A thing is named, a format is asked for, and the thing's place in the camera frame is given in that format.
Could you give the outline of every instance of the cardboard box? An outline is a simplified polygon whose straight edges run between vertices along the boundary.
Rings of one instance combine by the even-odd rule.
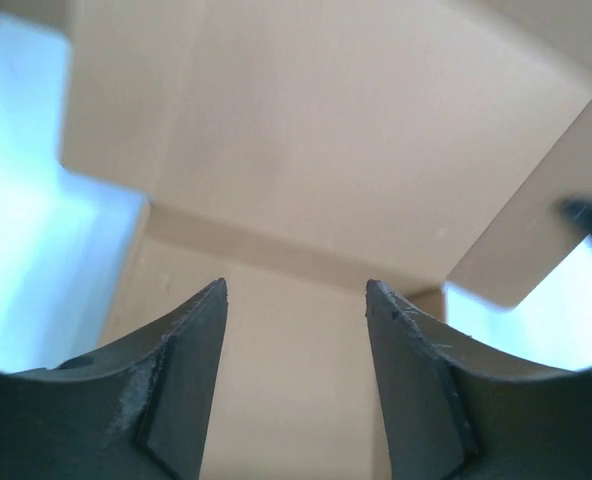
[[[69,33],[70,6],[74,0],[0,0],[0,11]]]
[[[366,280],[458,273],[592,74],[438,1],[85,0],[72,21],[62,163],[151,198],[103,342],[225,277],[203,478],[387,478]]]
[[[592,72],[592,0],[477,0]]]
[[[497,304],[517,305],[584,238],[557,211],[577,195],[592,195],[592,102],[448,279]]]

